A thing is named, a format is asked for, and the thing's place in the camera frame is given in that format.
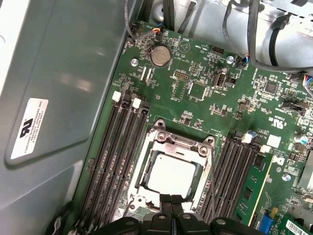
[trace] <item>blue connector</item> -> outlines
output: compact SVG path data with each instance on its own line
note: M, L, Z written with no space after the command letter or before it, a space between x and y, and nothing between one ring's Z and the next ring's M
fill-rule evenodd
M264 214L261 220L259 231L268 234L272 223L273 220L270 218L270 216L268 214Z

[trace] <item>white label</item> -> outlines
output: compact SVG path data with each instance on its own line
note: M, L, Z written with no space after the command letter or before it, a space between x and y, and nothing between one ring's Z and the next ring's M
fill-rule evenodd
M296 226L290 220L287 221L286 228L292 231L296 235L308 235L305 231L303 231L301 228Z
M47 99L30 98L28 100L11 159L22 157L34 151L47 105Z

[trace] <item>mounting screw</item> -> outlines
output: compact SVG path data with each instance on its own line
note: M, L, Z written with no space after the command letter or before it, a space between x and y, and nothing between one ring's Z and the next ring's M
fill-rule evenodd
M222 220L222 219L218 219L216 222L218 224L220 224L220 225L225 225L226 224L225 220Z
M163 132L158 133L157 140L164 141L166 139L166 135Z
M138 60L138 59L134 58L134 59L131 60L131 65L132 65L133 67L138 66L138 64L139 64L139 60Z
M235 58L231 55L226 58L226 63L228 63L229 65L234 63L234 61L235 61Z
M282 176L283 181L290 181L291 180L291 176L289 174L284 174Z
M190 218L191 218L191 216L190 216L189 214L183 214L182 217L183 217L184 219L190 219Z
M204 147L204 146L202 146L200 149L199 149L199 152L200 152L200 154L207 154L207 147Z

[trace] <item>motherboard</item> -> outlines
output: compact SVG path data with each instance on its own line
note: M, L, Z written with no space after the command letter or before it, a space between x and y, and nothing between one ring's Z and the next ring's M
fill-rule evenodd
M153 28L133 25L137 35ZM207 223L221 216L266 234L310 234L312 107L302 81L222 48L164 28L128 40L73 201L71 232L88 234L123 216L141 220L159 210L162 193L182 195L184 211Z

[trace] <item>side panel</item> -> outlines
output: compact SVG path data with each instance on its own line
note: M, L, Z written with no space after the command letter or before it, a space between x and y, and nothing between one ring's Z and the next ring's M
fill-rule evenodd
M72 199L124 41L123 10L116 0L29 1L0 97L0 234L42 234ZM48 100L36 145L11 159L30 98Z

